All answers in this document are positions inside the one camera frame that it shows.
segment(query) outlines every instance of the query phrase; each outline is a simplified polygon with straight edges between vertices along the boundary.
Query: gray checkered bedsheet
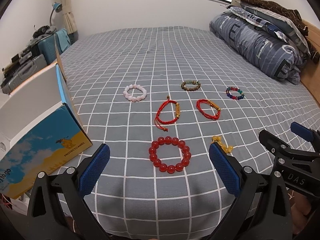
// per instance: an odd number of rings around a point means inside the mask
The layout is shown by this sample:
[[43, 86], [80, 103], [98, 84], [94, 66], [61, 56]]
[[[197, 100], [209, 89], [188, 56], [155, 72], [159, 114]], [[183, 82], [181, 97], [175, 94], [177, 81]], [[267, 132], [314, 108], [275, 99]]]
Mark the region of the gray checkered bedsheet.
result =
[[[93, 146], [58, 172], [77, 166], [101, 143], [110, 146], [111, 159], [85, 201], [103, 228], [115, 235], [179, 240], [210, 234], [234, 199], [208, 158], [212, 135], [234, 146], [232, 153], [242, 165], [270, 173], [273, 158], [259, 144], [259, 130], [310, 150], [310, 143], [290, 132], [290, 124], [320, 126], [319, 108], [302, 85], [269, 78], [207, 31], [161, 27], [99, 33], [76, 42], [62, 59]], [[185, 80], [198, 80], [201, 88], [183, 91]], [[148, 96], [131, 103], [123, 91], [135, 83]], [[228, 98], [229, 86], [239, 87], [245, 99]], [[163, 132], [153, 119], [167, 95], [180, 103], [181, 116]], [[198, 112], [200, 98], [221, 107], [218, 121]], [[212, 114], [211, 108], [202, 107]], [[160, 116], [171, 120], [173, 114], [169, 105]], [[148, 160], [151, 141], [167, 135], [185, 140], [191, 149], [190, 165], [182, 172], [161, 173]], [[177, 147], [164, 145], [157, 153], [167, 164], [180, 161]], [[63, 196], [61, 202], [68, 212]]]

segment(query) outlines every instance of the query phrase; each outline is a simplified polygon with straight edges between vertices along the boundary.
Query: suitcase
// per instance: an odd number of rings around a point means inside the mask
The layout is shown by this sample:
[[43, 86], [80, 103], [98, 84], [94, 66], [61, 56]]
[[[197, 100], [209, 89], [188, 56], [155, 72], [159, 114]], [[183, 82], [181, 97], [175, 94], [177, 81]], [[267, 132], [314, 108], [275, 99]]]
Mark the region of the suitcase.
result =
[[42, 54], [34, 57], [32, 60], [27, 61], [14, 73], [9, 82], [4, 85], [4, 87], [2, 88], [3, 93], [9, 95], [20, 84], [22, 84], [22, 82], [24, 82], [29, 77], [37, 73], [39, 70], [45, 68], [46, 66], [47, 62]]

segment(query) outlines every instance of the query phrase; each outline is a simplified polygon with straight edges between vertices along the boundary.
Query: wooden bead bracelet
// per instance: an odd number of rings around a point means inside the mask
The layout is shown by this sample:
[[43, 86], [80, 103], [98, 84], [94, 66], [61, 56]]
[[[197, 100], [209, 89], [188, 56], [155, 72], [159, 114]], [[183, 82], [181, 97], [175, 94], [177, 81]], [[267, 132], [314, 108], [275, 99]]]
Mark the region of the wooden bead bracelet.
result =
[[[180, 118], [180, 105], [179, 103], [177, 103], [176, 101], [174, 100], [170, 100], [170, 97], [167, 96], [167, 101], [163, 102], [161, 104], [161, 106], [159, 107], [158, 109], [158, 112], [156, 114], [156, 117], [155, 117], [155, 120], [154, 120], [154, 123], [155, 123], [155, 126], [165, 132], [168, 131], [168, 128], [164, 128], [161, 126], [161, 124], [173, 124], [175, 123], [179, 118]], [[176, 111], [175, 111], [175, 118], [171, 121], [162, 121], [160, 118], [159, 118], [159, 115], [161, 113], [161, 111], [169, 104], [169, 103], [172, 103], [172, 104], [175, 104], [176, 105]]]
[[[207, 105], [215, 108], [218, 112], [217, 112], [215, 115], [210, 115], [210, 114], [205, 113], [205, 112], [201, 109], [201, 107], [200, 107], [200, 104], [201, 104], [201, 103], [207, 104]], [[219, 117], [220, 117], [220, 112], [221, 112], [220, 107], [217, 106], [215, 103], [211, 102], [211, 101], [208, 100], [208, 99], [199, 99], [199, 100], [197, 101], [197, 103], [196, 103], [196, 107], [197, 107], [197, 109], [199, 110], [199, 112], [200, 112], [201, 114], [203, 114], [203, 115], [204, 115], [206, 118], [208, 118], [208, 119], [218, 120]]]
[[[159, 148], [159, 145], [164, 144], [172, 144], [175, 146], [178, 146], [182, 153], [183, 153], [183, 159], [181, 162], [174, 165], [169, 165], [162, 163], [160, 159], [158, 159], [157, 156], [157, 149]], [[170, 136], [167, 136], [166, 138], [159, 137], [157, 141], [153, 141], [151, 143], [151, 147], [149, 148], [149, 159], [153, 162], [153, 165], [156, 168], [159, 168], [159, 171], [161, 172], [168, 172], [170, 174], [173, 174], [175, 171], [183, 171], [183, 167], [186, 167], [190, 163], [191, 153], [189, 152], [190, 148], [186, 146], [185, 141], [179, 140], [177, 137], [171, 138]]]
[[[197, 86], [194, 87], [194, 88], [187, 88], [187, 87], [186, 87], [186, 84], [192, 84], [192, 85], [197, 85]], [[187, 81], [185, 81], [185, 82], [183, 82], [183, 83], [181, 84], [181, 88], [182, 88], [183, 90], [185, 90], [185, 91], [196, 91], [196, 90], [198, 90], [200, 87], [201, 87], [200, 82], [199, 82], [199, 81], [195, 81], [195, 80], [193, 80], [193, 81], [187, 80]]]
[[233, 146], [227, 147], [223, 142], [221, 141], [220, 136], [212, 136], [212, 143], [218, 142], [218, 144], [221, 146], [222, 150], [224, 150], [225, 153], [231, 153], [233, 150]]

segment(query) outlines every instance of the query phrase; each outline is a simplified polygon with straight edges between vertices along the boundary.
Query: red beaded bracelet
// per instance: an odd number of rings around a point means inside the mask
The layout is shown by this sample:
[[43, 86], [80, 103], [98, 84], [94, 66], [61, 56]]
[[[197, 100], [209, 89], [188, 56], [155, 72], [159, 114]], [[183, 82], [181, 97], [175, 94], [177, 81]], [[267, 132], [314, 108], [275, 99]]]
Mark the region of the red beaded bracelet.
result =
[[[204, 104], [207, 104], [207, 105], [209, 105], [211, 107], [214, 107], [218, 112], [215, 115], [210, 115], [210, 114], [205, 113], [200, 107], [201, 103], [204, 103]], [[219, 106], [217, 106], [215, 103], [211, 102], [210, 100], [208, 100], [208, 99], [199, 99], [197, 101], [197, 103], [196, 103], [196, 106], [197, 106], [197, 109], [199, 110], [199, 112], [201, 114], [203, 114], [206, 118], [212, 119], [212, 120], [218, 120], [219, 119], [221, 109], [220, 109]]]
[[[158, 156], [156, 154], [157, 149], [159, 148], [159, 145], [164, 144], [172, 144], [177, 145], [181, 151], [183, 152], [183, 159], [181, 162], [174, 165], [169, 165], [162, 163], [160, 159], [158, 159]], [[175, 171], [183, 171], [183, 167], [186, 167], [190, 163], [191, 153], [189, 152], [190, 148], [186, 146], [185, 141], [179, 140], [177, 137], [171, 138], [170, 136], [167, 136], [166, 138], [159, 137], [157, 141], [153, 141], [151, 143], [151, 147], [149, 148], [149, 159], [153, 162], [153, 165], [157, 168], [159, 168], [159, 171], [161, 172], [168, 172], [170, 174], [174, 173]]]
[[[180, 118], [180, 105], [179, 105], [179, 103], [177, 103], [176, 101], [174, 101], [174, 100], [170, 100], [170, 97], [169, 96], [167, 96], [167, 101], [165, 101], [165, 102], [163, 102], [162, 104], [161, 104], [161, 106], [159, 107], [159, 109], [158, 109], [158, 112], [157, 112], [157, 114], [156, 114], [156, 117], [155, 117], [155, 126], [157, 127], [157, 128], [159, 128], [159, 129], [161, 129], [161, 130], [163, 130], [163, 131], [165, 131], [165, 132], [167, 132], [168, 131], [168, 128], [164, 128], [164, 127], [162, 127], [160, 124], [173, 124], [173, 123], [175, 123], [179, 118]], [[169, 104], [169, 103], [173, 103], [173, 104], [175, 104], [176, 105], [176, 111], [175, 111], [175, 119], [173, 119], [173, 120], [171, 120], [171, 121], [162, 121], [160, 118], [159, 118], [159, 115], [160, 115], [160, 113], [161, 113], [161, 111]]]

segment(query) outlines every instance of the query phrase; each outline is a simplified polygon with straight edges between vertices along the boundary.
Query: bracelet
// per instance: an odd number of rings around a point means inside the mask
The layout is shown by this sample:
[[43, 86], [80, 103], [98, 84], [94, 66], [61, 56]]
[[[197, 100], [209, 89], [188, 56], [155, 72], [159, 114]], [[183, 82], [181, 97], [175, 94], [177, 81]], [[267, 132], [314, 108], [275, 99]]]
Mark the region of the bracelet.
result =
[[[241, 95], [239, 97], [235, 97], [235, 96], [230, 94], [230, 90], [237, 91]], [[234, 99], [234, 100], [240, 100], [240, 99], [244, 98], [244, 93], [240, 89], [234, 88], [234, 87], [228, 87], [227, 90], [226, 90], [226, 94], [227, 94], [227, 97], [230, 97], [231, 99]]]
[[[132, 95], [129, 95], [128, 94], [128, 90], [130, 89], [139, 89], [141, 92], [142, 92], [142, 96], [137, 96], [137, 97], [133, 97]], [[146, 96], [147, 96], [147, 91], [141, 86], [141, 85], [137, 85], [137, 84], [134, 84], [134, 85], [130, 85], [130, 86], [126, 86], [124, 91], [123, 91], [123, 94], [125, 96], [126, 99], [128, 99], [129, 101], [132, 101], [132, 102], [136, 102], [136, 101], [141, 101], [142, 99], [145, 99]]]
[[[192, 85], [197, 85], [197, 86], [194, 87], [194, 88], [187, 88], [187, 87], [186, 87], [186, 84], [192, 84]], [[181, 84], [181, 88], [182, 88], [183, 90], [185, 90], [185, 91], [196, 91], [196, 90], [198, 90], [200, 87], [201, 87], [200, 82], [199, 82], [199, 81], [195, 81], [195, 80], [193, 80], [193, 81], [187, 80], [187, 81], [185, 81], [185, 82], [183, 82], [183, 83]]]
[[[183, 159], [181, 162], [177, 163], [176, 165], [169, 165], [162, 163], [160, 159], [158, 159], [157, 156], [157, 149], [159, 148], [159, 145], [164, 144], [172, 144], [175, 146], [178, 146], [182, 153], [183, 153]], [[186, 146], [185, 141], [179, 140], [177, 137], [171, 138], [170, 136], [167, 136], [166, 138], [159, 137], [157, 141], [153, 141], [151, 143], [151, 147], [149, 148], [149, 159], [153, 162], [153, 165], [156, 168], [159, 168], [159, 171], [161, 172], [168, 172], [170, 174], [174, 173], [175, 171], [183, 171], [183, 167], [187, 167], [190, 163], [191, 153], [190, 148]]]
[[[214, 107], [218, 112], [215, 115], [210, 115], [210, 114], [205, 113], [200, 107], [201, 103], [204, 103], [204, 104], [207, 104], [207, 105], [209, 105], [211, 107]], [[217, 106], [215, 103], [211, 102], [210, 100], [208, 100], [208, 99], [199, 99], [197, 101], [197, 103], [196, 103], [196, 106], [197, 106], [197, 109], [199, 110], [199, 112], [201, 114], [203, 114], [206, 118], [212, 119], [212, 120], [218, 120], [219, 119], [221, 109], [220, 109], [219, 106]]]
[[211, 139], [212, 139], [212, 143], [217, 141], [218, 144], [221, 146], [222, 150], [224, 150], [225, 153], [231, 153], [232, 152], [233, 146], [227, 147], [225, 144], [223, 144], [223, 142], [221, 141], [221, 137], [220, 136], [212, 136]]
[[[173, 100], [170, 100], [170, 97], [167, 96], [167, 101], [163, 102], [161, 104], [161, 106], [159, 107], [158, 109], [158, 112], [156, 114], [156, 117], [155, 117], [155, 120], [154, 120], [154, 123], [155, 123], [155, 126], [165, 132], [168, 131], [168, 128], [164, 128], [162, 127], [160, 124], [173, 124], [175, 123], [179, 118], [180, 118], [180, 105], [179, 103], [177, 103], [176, 101], [173, 101]], [[167, 106], [169, 103], [173, 103], [176, 105], [176, 111], [175, 111], [175, 119], [171, 120], [171, 121], [162, 121], [160, 118], [159, 118], [159, 115], [161, 113], [161, 111], [164, 109], [165, 106]]]

